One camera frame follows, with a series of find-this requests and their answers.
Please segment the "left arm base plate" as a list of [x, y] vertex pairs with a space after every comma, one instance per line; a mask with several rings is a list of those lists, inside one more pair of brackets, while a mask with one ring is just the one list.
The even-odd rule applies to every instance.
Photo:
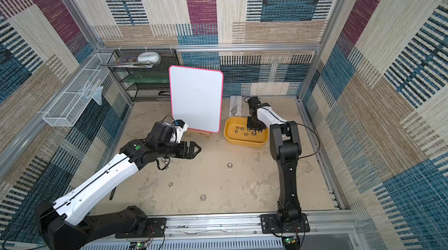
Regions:
[[145, 218], [140, 220], [129, 232], [115, 234], [115, 238], [162, 238], [164, 236], [166, 218]]

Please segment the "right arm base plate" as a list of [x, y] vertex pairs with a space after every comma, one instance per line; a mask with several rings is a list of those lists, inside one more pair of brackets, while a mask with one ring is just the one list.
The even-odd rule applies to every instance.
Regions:
[[281, 221], [275, 213], [260, 215], [260, 223], [263, 234], [309, 233], [310, 225], [307, 214], [302, 213], [302, 218], [292, 222]]

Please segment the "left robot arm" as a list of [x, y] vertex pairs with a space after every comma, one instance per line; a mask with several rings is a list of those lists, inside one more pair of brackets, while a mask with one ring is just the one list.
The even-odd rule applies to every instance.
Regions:
[[148, 216], [138, 207], [115, 213], [91, 216], [89, 212], [106, 195], [147, 164], [160, 159], [194, 159], [201, 147], [182, 140], [188, 129], [182, 120], [156, 122], [143, 139], [123, 146], [103, 168], [84, 183], [53, 202], [35, 208], [39, 235], [51, 250], [79, 250], [84, 245], [110, 235], [151, 237], [155, 230]]

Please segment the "yellow plastic storage box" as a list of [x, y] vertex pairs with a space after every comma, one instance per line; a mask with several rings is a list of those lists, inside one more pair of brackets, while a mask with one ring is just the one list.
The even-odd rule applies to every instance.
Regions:
[[268, 131], [263, 130], [262, 134], [259, 134], [258, 131], [256, 136], [252, 136], [251, 130], [247, 131], [247, 118], [243, 117], [232, 117], [226, 121], [224, 135], [226, 141], [231, 145], [241, 145], [248, 147], [260, 148], [263, 147], [268, 142]]

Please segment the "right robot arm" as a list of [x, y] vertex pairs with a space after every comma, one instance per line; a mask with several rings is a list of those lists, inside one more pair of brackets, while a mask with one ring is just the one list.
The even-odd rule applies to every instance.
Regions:
[[269, 130], [269, 149], [276, 162], [280, 180], [280, 195], [276, 212], [283, 230], [298, 230], [303, 223], [302, 209], [297, 196], [296, 169], [302, 153], [298, 125], [281, 118], [268, 103], [258, 97], [246, 100], [250, 122], [256, 130]]

